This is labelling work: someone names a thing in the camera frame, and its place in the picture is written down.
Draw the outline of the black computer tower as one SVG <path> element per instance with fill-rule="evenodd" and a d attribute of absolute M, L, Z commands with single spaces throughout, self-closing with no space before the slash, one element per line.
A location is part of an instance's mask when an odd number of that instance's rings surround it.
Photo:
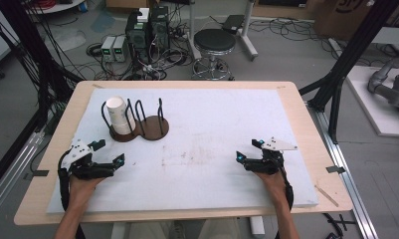
<path fill-rule="evenodd" d="M 125 27 L 130 56 L 146 64 L 150 62 L 148 48 L 150 46 L 150 28 L 147 22 L 139 22 L 139 11 L 132 11 Z"/>
<path fill-rule="evenodd" d="M 161 51 L 169 48 L 168 14 L 167 6 L 156 6 L 151 9 L 149 18 L 155 47 Z"/>

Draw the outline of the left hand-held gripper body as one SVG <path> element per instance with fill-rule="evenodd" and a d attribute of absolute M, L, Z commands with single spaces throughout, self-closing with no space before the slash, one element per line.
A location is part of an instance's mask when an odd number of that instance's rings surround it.
<path fill-rule="evenodd" d="M 74 175 L 84 180 L 113 176 L 116 167 L 112 162 L 94 162 L 93 153 L 94 151 L 89 148 L 89 143 L 74 139 L 70 148 L 59 159 L 59 175 L 61 177 Z"/>

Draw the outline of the stack of white cups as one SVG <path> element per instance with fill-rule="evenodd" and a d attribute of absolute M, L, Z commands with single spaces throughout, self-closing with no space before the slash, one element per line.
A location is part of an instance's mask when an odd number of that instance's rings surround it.
<path fill-rule="evenodd" d="M 111 125 L 118 134 L 125 135 L 135 130 L 135 121 L 129 116 L 126 109 L 127 105 L 120 96 L 114 96 L 105 101 L 105 106 L 109 114 Z"/>

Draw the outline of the black flat device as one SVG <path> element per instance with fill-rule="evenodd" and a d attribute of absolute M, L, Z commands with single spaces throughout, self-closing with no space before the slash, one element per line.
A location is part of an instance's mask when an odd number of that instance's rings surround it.
<path fill-rule="evenodd" d="M 242 27 L 244 15 L 229 15 L 222 25 L 222 29 L 231 34 L 236 34 Z"/>

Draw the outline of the grey power supply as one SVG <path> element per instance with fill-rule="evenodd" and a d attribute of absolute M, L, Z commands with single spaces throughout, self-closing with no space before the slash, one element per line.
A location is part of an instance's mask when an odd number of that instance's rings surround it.
<path fill-rule="evenodd" d="M 124 62 L 126 60 L 128 49 L 127 49 L 126 38 L 124 36 L 118 36 L 115 38 L 113 44 L 113 51 L 114 51 L 115 60 L 117 62 Z"/>
<path fill-rule="evenodd" d="M 104 42 L 101 45 L 101 53 L 103 60 L 105 62 L 114 62 L 115 56 L 113 52 L 113 43 L 115 41 L 115 37 L 106 37 Z"/>

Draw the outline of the white platform board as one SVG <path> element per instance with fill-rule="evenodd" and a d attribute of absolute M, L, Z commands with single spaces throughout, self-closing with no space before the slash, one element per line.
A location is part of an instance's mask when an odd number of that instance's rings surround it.
<path fill-rule="evenodd" d="M 376 67 L 355 66 L 347 76 L 351 90 L 365 111 L 378 135 L 399 136 L 399 111 L 387 100 L 367 90 L 369 78 Z"/>

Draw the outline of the thin wooden stick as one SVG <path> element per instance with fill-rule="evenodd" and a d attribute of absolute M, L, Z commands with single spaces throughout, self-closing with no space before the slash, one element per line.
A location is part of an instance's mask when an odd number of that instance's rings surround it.
<path fill-rule="evenodd" d="M 339 207 L 339 204 L 322 188 L 318 185 L 314 186 L 327 200 L 329 200 L 335 207 Z"/>

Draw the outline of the white table leg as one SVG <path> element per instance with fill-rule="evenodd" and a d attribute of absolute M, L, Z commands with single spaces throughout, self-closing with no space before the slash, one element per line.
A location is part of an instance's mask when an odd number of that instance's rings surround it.
<path fill-rule="evenodd" d="M 266 234 L 263 217 L 252 216 L 249 221 L 252 235 L 257 239 L 263 239 Z"/>

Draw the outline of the white foam mat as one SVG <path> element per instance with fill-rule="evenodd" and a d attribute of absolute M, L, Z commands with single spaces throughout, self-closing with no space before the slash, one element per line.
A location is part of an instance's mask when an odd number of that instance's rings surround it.
<path fill-rule="evenodd" d="M 163 112 L 168 134 L 149 141 L 113 140 L 101 105 L 119 96 L 141 101 L 148 116 Z M 305 168 L 286 108 L 275 90 L 96 89 L 74 134 L 85 143 L 104 140 L 97 162 L 123 154 L 125 164 L 103 181 L 90 200 L 91 212 L 268 207 L 261 180 L 237 162 L 242 152 L 258 158 L 253 139 L 282 140 L 295 207 L 316 206 L 316 192 Z"/>

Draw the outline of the aluminium rail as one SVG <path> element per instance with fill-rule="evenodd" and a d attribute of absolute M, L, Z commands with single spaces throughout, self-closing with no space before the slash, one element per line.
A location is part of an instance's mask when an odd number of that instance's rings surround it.
<path fill-rule="evenodd" d="M 335 143 L 328 134 L 328 118 L 325 113 L 317 112 L 312 108 L 307 109 L 316 125 L 316 128 L 319 130 L 319 134 L 321 135 L 322 141 L 327 148 L 333 164 L 340 169 L 339 177 L 343 181 L 346 191 L 350 196 L 352 202 L 352 213 L 361 238 L 379 239 L 340 146 Z"/>
<path fill-rule="evenodd" d="M 29 165 L 44 138 L 45 134 L 43 132 L 33 132 L 23 145 L 18 147 L 17 154 L 12 157 L 11 165 L 0 178 L 0 207 L 25 168 Z"/>

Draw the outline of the person's left hand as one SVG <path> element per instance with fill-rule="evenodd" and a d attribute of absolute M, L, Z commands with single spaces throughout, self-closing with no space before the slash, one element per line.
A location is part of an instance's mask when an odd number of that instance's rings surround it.
<path fill-rule="evenodd" d="M 71 177 L 70 195 L 73 201 L 89 200 L 94 193 L 98 184 L 102 182 L 102 178 L 94 178 L 89 180 L 79 179 L 75 176 Z"/>

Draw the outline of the cardboard box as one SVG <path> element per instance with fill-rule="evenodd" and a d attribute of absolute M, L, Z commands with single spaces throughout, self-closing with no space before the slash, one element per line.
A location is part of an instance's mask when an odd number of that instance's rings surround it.
<path fill-rule="evenodd" d="M 320 0 L 314 8 L 313 29 L 319 36 L 350 40 L 374 0 Z"/>

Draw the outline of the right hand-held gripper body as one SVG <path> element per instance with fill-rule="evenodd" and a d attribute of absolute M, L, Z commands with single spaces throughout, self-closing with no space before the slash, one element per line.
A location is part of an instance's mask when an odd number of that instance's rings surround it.
<path fill-rule="evenodd" d="M 247 158 L 245 169 L 253 172 L 275 174 L 284 167 L 283 153 L 285 150 L 297 150 L 298 147 L 289 142 L 270 138 L 259 148 L 262 151 L 261 159 Z"/>

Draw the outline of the black metal frame stand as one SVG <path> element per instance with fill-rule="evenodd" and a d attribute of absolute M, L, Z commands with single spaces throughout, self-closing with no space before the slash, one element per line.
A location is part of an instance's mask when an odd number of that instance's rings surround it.
<path fill-rule="evenodd" d="M 301 96 L 316 90 L 315 96 L 308 101 L 308 104 L 319 113 L 322 113 L 326 104 L 331 102 L 327 133 L 335 144 L 338 144 L 337 124 L 343 83 L 398 6 L 399 0 L 375 0 L 332 69 L 323 78 L 299 90 Z"/>
<path fill-rule="evenodd" d="M 72 85 L 83 78 L 59 64 L 45 45 L 35 22 L 30 16 L 35 8 L 28 0 L 0 0 L 0 38 L 17 58 L 37 91 L 38 109 L 20 131 L 17 139 L 0 160 L 0 180 L 11 167 L 23 143 L 33 131 L 47 123 L 47 112 L 53 104 L 70 100 Z"/>

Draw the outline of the black round stool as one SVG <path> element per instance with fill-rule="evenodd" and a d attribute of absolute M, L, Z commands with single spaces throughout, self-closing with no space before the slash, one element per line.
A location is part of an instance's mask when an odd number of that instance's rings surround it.
<path fill-rule="evenodd" d="M 230 54 L 236 45 L 235 37 L 222 29 L 204 29 L 193 37 L 193 44 L 200 53 L 200 58 L 192 64 L 193 76 L 218 81 L 233 80 L 226 61 L 221 56 Z"/>

